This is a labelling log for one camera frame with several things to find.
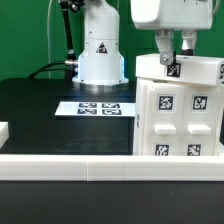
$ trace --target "white block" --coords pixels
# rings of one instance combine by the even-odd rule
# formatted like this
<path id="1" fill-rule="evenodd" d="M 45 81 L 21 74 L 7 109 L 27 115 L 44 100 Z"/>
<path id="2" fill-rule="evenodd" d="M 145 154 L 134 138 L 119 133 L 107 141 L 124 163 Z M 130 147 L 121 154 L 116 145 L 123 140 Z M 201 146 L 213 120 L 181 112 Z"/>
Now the white block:
<path id="1" fill-rule="evenodd" d="M 174 125 L 155 125 L 155 132 L 158 135 L 176 135 L 177 129 Z"/>
<path id="2" fill-rule="evenodd" d="M 121 156 L 93 157 L 88 161 L 87 181 L 121 181 L 123 161 Z"/>
<path id="3" fill-rule="evenodd" d="M 223 116 L 223 88 L 188 86 L 180 130 L 180 155 L 216 155 Z"/>
<path id="4" fill-rule="evenodd" d="M 192 135 L 210 135 L 212 133 L 211 128 L 207 125 L 188 125 L 188 131 Z"/>
<path id="5" fill-rule="evenodd" d="M 88 156 L 1 155 L 0 180 L 86 181 Z"/>
<path id="6" fill-rule="evenodd" d="M 144 120 L 142 155 L 178 154 L 184 90 L 184 86 L 176 84 L 154 81 L 148 84 L 143 114 L 145 118 L 142 118 Z"/>
<path id="7" fill-rule="evenodd" d="M 223 92 L 220 86 L 138 78 L 135 155 L 217 155 Z"/>
<path id="8" fill-rule="evenodd" d="M 165 66 L 160 64 L 159 57 L 159 54 L 138 56 L 136 60 L 136 76 L 145 79 L 211 86 L 220 85 L 224 58 L 177 56 L 175 66 Z"/>
<path id="9" fill-rule="evenodd" d="M 0 122 L 0 148 L 9 138 L 8 122 Z"/>

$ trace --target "black cable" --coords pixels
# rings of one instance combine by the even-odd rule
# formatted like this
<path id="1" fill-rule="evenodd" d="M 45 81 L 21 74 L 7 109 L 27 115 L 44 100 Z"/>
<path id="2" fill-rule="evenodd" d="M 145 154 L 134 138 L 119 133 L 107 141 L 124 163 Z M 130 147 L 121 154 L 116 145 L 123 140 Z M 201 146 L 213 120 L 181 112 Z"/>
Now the black cable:
<path id="1" fill-rule="evenodd" d="M 38 73 L 47 71 L 47 68 L 50 68 L 50 67 L 53 67 L 53 66 L 56 66 L 56 65 L 64 65 L 64 64 L 65 64 L 64 61 L 52 62 L 52 63 L 50 63 L 48 65 L 45 65 L 45 66 L 39 68 L 37 71 L 31 73 L 28 76 L 28 79 L 33 79 Z"/>
<path id="2" fill-rule="evenodd" d="M 38 71 L 35 72 L 35 76 L 38 75 L 41 72 L 54 72 L 54 71 L 71 71 L 71 70 L 70 69 L 63 69 L 63 68 L 52 68 L 52 69 L 38 70 Z"/>

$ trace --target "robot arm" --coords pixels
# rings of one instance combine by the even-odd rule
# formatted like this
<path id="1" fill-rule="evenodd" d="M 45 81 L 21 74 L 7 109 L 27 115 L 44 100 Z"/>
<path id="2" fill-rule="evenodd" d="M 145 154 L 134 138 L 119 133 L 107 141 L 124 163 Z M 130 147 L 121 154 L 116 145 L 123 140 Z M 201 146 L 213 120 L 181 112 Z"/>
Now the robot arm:
<path id="1" fill-rule="evenodd" d="M 175 62 L 174 30 L 182 30 L 183 50 L 193 52 L 196 30 L 210 29 L 213 18 L 212 0 L 131 0 L 131 11 L 137 29 L 155 30 L 160 63 Z"/>

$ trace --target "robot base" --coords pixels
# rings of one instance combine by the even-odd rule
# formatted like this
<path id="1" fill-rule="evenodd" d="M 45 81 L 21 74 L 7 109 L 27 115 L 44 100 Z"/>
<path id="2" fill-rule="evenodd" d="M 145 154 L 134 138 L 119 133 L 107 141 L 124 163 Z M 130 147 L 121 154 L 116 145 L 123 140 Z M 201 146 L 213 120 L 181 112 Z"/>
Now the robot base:
<path id="1" fill-rule="evenodd" d="M 103 85 L 103 84 L 88 84 L 80 81 L 78 78 L 73 78 L 73 87 L 79 88 L 83 90 L 89 90 L 92 92 L 111 92 L 128 88 L 129 82 L 128 79 L 124 79 L 119 83 L 115 83 L 112 85 Z"/>

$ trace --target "warning label sticker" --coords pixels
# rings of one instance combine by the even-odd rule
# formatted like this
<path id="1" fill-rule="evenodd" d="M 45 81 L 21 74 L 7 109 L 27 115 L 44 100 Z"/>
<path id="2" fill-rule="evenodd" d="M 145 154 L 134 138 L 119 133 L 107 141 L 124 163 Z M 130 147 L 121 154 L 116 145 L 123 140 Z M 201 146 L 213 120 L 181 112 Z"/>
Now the warning label sticker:
<path id="1" fill-rule="evenodd" d="M 100 53 L 100 54 L 108 54 L 107 49 L 104 45 L 104 43 L 102 42 L 99 46 L 99 48 L 97 49 L 96 53 Z"/>

